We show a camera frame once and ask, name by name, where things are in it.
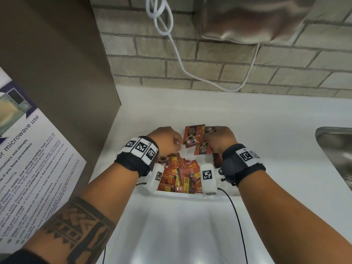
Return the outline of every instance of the tribal tattoo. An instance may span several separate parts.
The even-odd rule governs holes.
[[[85,200],[75,197],[42,226],[46,233],[70,244],[68,264],[93,264],[102,253],[115,224]]]

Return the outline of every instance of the stainless steel sink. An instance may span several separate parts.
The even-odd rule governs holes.
[[[322,127],[316,130],[315,137],[352,190],[352,128]]]

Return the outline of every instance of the forearm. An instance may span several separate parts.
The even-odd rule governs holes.
[[[112,164],[24,245],[50,264],[95,263],[118,223],[138,173]]]
[[[350,263],[348,241],[264,171],[244,178],[238,189],[276,264]]]

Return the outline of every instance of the coiled white cable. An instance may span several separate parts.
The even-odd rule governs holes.
[[[152,4],[152,7],[153,7],[153,12],[150,11],[150,4]],[[170,26],[167,27],[165,22],[163,21],[163,19],[161,18],[161,14],[164,12],[164,10],[166,9],[167,13],[168,13],[168,17],[169,17],[169,21],[170,21]],[[223,91],[226,91],[226,92],[235,92],[235,91],[238,91],[240,90],[247,82],[248,80],[248,77],[249,75],[251,74],[251,71],[252,71],[252,68],[253,68],[253,65],[254,65],[254,62],[256,61],[256,57],[257,57],[257,54],[258,54],[258,51],[259,51],[259,45],[260,44],[257,44],[256,46],[256,49],[254,51],[254,55],[253,55],[253,59],[252,59],[252,62],[251,62],[251,65],[249,66],[249,69],[247,71],[247,74],[246,74],[246,77],[243,81],[243,83],[236,89],[233,89],[233,90],[228,90],[228,89],[225,89],[225,88],[222,88],[221,86],[219,86],[218,84],[214,83],[214,82],[211,82],[209,80],[206,80],[206,79],[202,79],[202,78],[199,78],[197,76],[194,76],[192,75],[191,73],[189,73],[187,70],[184,69],[183,67],[183,64],[182,64],[182,61],[181,61],[181,57],[178,53],[178,49],[175,45],[175,42],[174,42],[174,39],[172,38],[171,36],[171,31],[174,27],[174,17],[173,17],[173,14],[171,12],[171,9],[170,9],[170,6],[168,4],[168,2],[166,0],[161,0],[161,4],[160,4],[160,7],[158,8],[158,0],[145,0],[145,10],[147,12],[147,15],[153,19],[154,21],[154,26],[157,30],[157,32],[162,35],[162,36],[167,36],[169,37],[170,39],[170,42],[174,48],[174,51],[176,53],[176,56],[177,56],[177,59],[178,59],[178,62],[181,66],[181,69],[182,71],[187,74],[188,76],[190,76],[191,78],[193,79],[197,79],[197,80],[200,80],[202,82],[206,82],[206,83],[209,83],[215,87],[218,87],[219,89],[223,90]],[[160,30],[159,26],[158,26],[158,22],[157,20],[159,20],[159,22],[161,23],[161,25],[164,27],[165,31],[162,31]]]

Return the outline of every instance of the tile backsplash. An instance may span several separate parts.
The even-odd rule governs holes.
[[[106,55],[119,85],[218,90],[185,75],[170,41],[144,11],[144,0],[90,0]],[[191,17],[193,0],[168,0],[171,33],[190,73],[235,89],[255,46],[202,39]],[[246,93],[352,98],[352,0],[317,0],[285,44],[261,44]]]

